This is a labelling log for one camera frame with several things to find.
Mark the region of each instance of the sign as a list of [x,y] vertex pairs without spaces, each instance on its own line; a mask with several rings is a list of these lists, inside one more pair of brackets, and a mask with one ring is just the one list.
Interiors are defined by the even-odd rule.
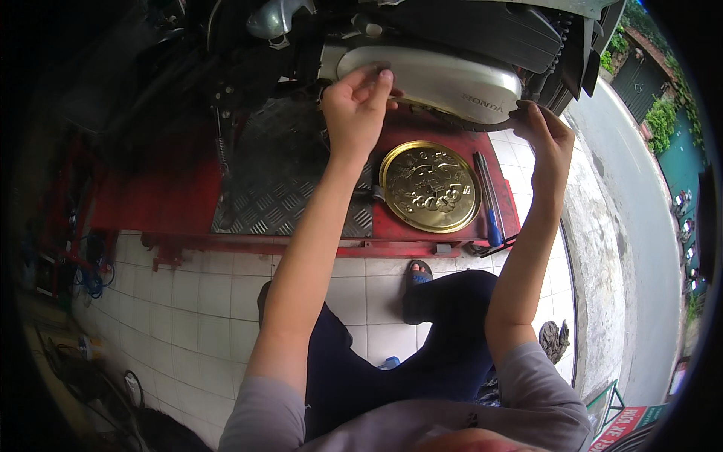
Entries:
[[592,443],[588,452],[604,451],[628,433],[658,419],[664,409],[665,405],[625,407],[607,430]]

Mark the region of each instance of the gray t-shirt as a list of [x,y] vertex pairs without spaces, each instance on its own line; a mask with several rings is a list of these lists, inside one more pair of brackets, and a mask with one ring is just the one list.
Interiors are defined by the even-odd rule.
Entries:
[[219,452],[406,451],[468,427],[551,451],[582,451],[592,441],[585,405],[537,342],[511,350],[497,369],[501,407],[442,400],[381,406],[304,444],[304,401],[280,381],[247,377]]

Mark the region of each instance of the green gate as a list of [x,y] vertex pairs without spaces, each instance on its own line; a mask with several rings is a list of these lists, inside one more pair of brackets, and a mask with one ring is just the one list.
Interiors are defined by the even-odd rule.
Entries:
[[612,87],[640,124],[653,106],[655,98],[665,91],[667,78],[652,57],[636,58],[633,52],[612,81]]

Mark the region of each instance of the street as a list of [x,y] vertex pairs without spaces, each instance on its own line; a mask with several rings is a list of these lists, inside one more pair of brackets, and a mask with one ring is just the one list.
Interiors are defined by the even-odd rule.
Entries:
[[627,405],[654,405],[664,400],[677,356],[679,251],[667,188],[661,186],[655,162],[624,108],[614,90],[598,79],[594,96],[582,93],[565,115],[588,145],[611,197],[607,202],[619,214],[617,248],[626,285],[619,388]]

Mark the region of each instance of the person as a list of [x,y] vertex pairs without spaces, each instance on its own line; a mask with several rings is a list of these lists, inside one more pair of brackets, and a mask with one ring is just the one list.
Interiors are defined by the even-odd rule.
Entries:
[[[373,367],[324,303],[354,185],[386,109],[397,108],[393,81],[372,65],[323,94],[329,162],[260,295],[260,333],[219,451],[586,450],[586,407],[531,326],[574,141],[551,111],[519,101],[510,114],[536,153],[534,196],[500,276],[468,270],[435,280],[426,263],[411,263],[403,319],[433,322],[417,353],[391,370]],[[502,406],[472,403],[493,365]]]

